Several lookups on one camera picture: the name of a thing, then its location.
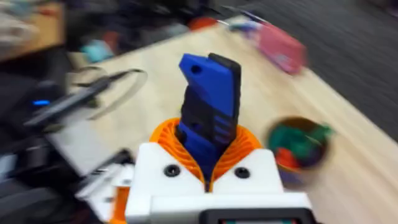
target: blue led light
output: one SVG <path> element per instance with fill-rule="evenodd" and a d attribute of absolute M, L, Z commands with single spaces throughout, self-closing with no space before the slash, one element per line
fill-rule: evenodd
<path fill-rule="evenodd" d="M 33 101 L 33 105 L 35 106 L 44 106 L 44 105 L 49 105 L 50 101 L 49 100 L 36 100 Z"/>

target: pink box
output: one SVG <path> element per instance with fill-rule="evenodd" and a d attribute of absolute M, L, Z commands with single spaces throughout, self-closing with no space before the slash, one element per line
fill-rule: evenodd
<path fill-rule="evenodd" d="M 295 74 L 305 65 L 304 45 L 285 31 L 272 24 L 263 24 L 258 34 L 260 51 L 283 71 Z"/>

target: red object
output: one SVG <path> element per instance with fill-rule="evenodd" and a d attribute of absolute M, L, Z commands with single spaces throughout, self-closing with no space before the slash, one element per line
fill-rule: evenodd
<path fill-rule="evenodd" d="M 305 65 L 305 47 L 285 31 L 264 24 L 259 29 L 259 49 L 283 71 L 294 74 Z"/>
<path fill-rule="evenodd" d="M 103 36 L 104 41 L 114 54 L 118 50 L 119 33 L 115 31 L 107 31 Z"/>
<path fill-rule="evenodd" d="M 57 12 L 52 9 L 39 9 L 38 13 L 43 16 L 54 16 L 54 17 L 58 16 Z"/>
<path fill-rule="evenodd" d="M 217 23 L 217 20 L 211 17 L 199 17 L 189 22 L 190 30 L 198 30 L 204 27 L 209 27 Z"/>
<path fill-rule="evenodd" d="M 288 167 L 288 168 L 298 168 L 299 167 L 296 159 L 293 156 L 293 152 L 284 147 L 278 148 L 278 151 L 276 154 L 276 162 L 279 165 L 282 165 L 282 166 Z"/>

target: black screw hole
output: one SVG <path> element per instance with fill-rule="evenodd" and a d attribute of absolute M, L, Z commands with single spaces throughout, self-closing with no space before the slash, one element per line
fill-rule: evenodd
<path fill-rule="evenodd" d="M 201 73 L 201 67 L 199 67 L 198 65 L 194 65 L 191 67 L 191 72 L 195 75 L 198 75 L 199 73 Z"/>
<path fill-rule="evenodd" d="M 164 174 L 167 177 L 176 177 L 180 174 L 181 170 L 179 168 L 179 166 L 175 165 L 175 164 L 171 164 L 168 165 L 165 169 L 164 169 Z"/>
<path fill-rule="evenodd" d="M 123 184 L 126 184 L 126 185 L 127 185 L 127 184 L 131 184 L 131 180 L 127 180 L 127 179 L 126 179 L 126 180 L 123 180 Z"/>
<path fill-rule="evenodd" d="M 112 197 L 106 197 L 105 198 L 105 202 L 106 203 L 111 203 L 111 202 L 113 202 L 113 198 Z"/>
<path fill-rule="evenodd" d="M 239 178 L 246 179 L 250 177 L 250 172 L 245 167 L 238 167 L 235 169 L 235 175 Z"/>

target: wooden table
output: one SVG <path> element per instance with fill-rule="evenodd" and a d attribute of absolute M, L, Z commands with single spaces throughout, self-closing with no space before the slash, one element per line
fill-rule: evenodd
<path fill-rule="evenodd" d="M 108 72 L 141 68 L 145 86 L 128 103 L 93 122 L 107 145 L 136 151 L 158 124 L 178 117 L 187 85 L 178 68 L 184 53 L 210 52 L 242 66 L 239 123 L 262 142 L 267 129 L 287 116 L 326 122 L 336 131 L 321 176 L 305 187 L 320 222 L 398 222 L 398 147 L 349 102 L 309 69 L 297 76 L 278 70 L 239 34 L 221 25 L 186 34 L 100 63 Z M 103 94 L 109 103 L 131 85 L 121 82 Z"/>
<path fill-rule="evenodd" d="M 36 36 L 21 47 L 13 48 L 5 56 L 0 55 L 0 61 L 17 58 L 29 53 L 38 52 L 49 47 L 61 45 L 63 36 L 63 7 L 59 2 L 51 2 L 40 6 L 41 9 L 50 9 L 56 16 L 44 16 L 38 13 L 32 15 L 28 21 L 39 30 Z"/>

